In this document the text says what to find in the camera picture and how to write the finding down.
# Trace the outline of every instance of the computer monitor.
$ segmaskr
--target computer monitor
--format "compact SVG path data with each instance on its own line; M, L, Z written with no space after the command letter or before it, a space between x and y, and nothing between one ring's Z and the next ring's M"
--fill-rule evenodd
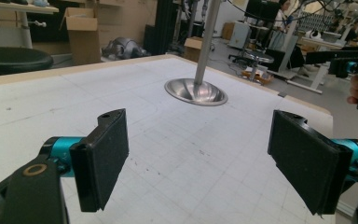
M277 2L266 0L249 0L245 9L245 17L257 19L259 21L275 21L281 5Z

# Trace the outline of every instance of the stool seat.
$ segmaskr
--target stool seat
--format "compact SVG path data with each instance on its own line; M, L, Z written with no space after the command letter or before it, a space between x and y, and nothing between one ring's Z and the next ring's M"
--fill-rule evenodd
M37 49L0 47L0 75L49 69L53 58Z

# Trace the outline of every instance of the stainless steel base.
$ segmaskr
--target stainless steel base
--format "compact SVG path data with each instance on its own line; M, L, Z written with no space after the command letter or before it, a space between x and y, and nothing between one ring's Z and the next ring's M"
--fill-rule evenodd
M222 105L228 97L214 85L202 81L196 85L193 78L179 78L165 83L165 90L173 97L193 105Z

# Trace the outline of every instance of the desk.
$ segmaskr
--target desk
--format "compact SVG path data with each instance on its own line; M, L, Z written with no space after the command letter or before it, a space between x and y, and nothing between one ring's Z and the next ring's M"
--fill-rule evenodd
M268 155L273 109L304 116L331 137L332 116L213 69L220 106L171 97L164 84L197 66L171 55L0 77L0 180L51 136L85 136L97 116L127 109L130 156L104 212L83 214L62 178L72 223L333 224L312 216Z
M53 14L54 12L58 12L59 10L56 7L36 7L34 5L20 5L20 4L14 4L14 3L0 3L0 10L12 10L12 11L18 11L20 12L20 18L21 18L21 45L23 45L26 48L31 49L32 48L32 40L31 40L31 34L28 27L28 19L27 19L27 12L32 13L41 13L41 14ZM0 37L9 35L9 38L13 37L13 34L11 33L3 33L2 28L0 27Z
M302 37L302 41L306 44L317 45L319 47L318 51L323 51L323 50L327 50L327 49L342 49L344 47L343 45L340 45L338 43L325 42L322 40L311 39L308 37ZM306 78L307 80L312 81L310 86L305 86L305 85L299 84L297 82L294 82L292 80L287 80L287 83L298 86L300 88L303 88L303 89L306 89L309 91L314 91L316 93L322 94L323 92L318 90L318 86L323 81L324 76L327 74L329 66L330 66L329 63L321 64L321 67L319 68L318 73L316 74L314 79Z

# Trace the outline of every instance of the black chair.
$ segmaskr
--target black chair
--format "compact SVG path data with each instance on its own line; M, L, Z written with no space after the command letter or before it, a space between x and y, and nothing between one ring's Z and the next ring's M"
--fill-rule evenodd
M49 69L53 58L43 51L0 47L0 76Z

